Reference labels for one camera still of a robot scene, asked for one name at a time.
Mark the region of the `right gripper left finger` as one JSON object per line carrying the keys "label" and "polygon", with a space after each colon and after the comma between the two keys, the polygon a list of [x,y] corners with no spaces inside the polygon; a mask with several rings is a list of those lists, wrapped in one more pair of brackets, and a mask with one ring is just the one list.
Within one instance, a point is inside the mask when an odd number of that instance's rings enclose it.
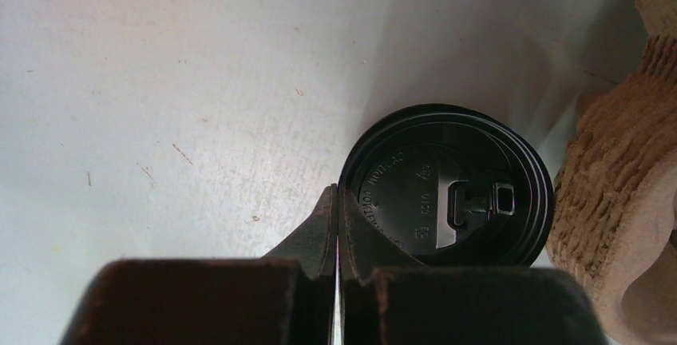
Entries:
{"label": "right gripper left finger", "polygon": [[335,185],[258,259],[126,259],[91,280],[64,344],[330,344]]}

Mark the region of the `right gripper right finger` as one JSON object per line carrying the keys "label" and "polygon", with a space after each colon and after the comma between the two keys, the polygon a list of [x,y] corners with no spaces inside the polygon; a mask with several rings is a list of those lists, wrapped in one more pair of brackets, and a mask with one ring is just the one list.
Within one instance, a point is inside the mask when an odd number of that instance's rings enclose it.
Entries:
{"label": "right gripper right finger", "polygon": [[554,268],[428,267],[338,191],[345,344],[604,344],[583,288]]}

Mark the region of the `brown pulp cup carrier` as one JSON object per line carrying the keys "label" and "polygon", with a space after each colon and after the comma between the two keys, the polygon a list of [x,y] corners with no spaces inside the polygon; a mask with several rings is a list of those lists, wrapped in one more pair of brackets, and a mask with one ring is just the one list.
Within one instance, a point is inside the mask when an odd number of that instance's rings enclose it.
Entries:
{"label": "brown pulp cup carrier", "polygon": [[635,0],[638,69],[578,103],[546,244],[623,344],[676,341],[676,0]]}

